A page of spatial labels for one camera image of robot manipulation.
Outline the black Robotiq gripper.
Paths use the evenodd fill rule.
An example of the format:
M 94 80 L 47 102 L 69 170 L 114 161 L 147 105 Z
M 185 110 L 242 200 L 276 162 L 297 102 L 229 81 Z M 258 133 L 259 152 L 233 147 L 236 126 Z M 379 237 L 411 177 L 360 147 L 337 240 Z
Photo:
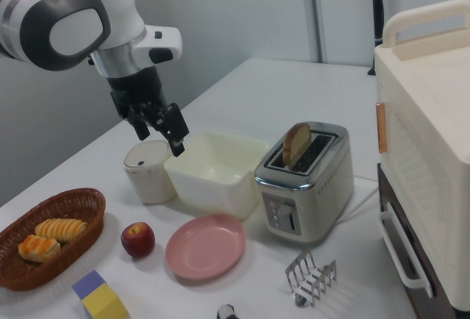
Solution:
M 167 106 L 156 67 L 107 81 L 118 115 L 127 119 L 139 140 L 150 134 L 145 120 L 147 109 L 149 124 L 166 139 L 173 156 L 178 157 L 184 152 L 184 138 L 189 129 L 179 106 L 176 103 Z

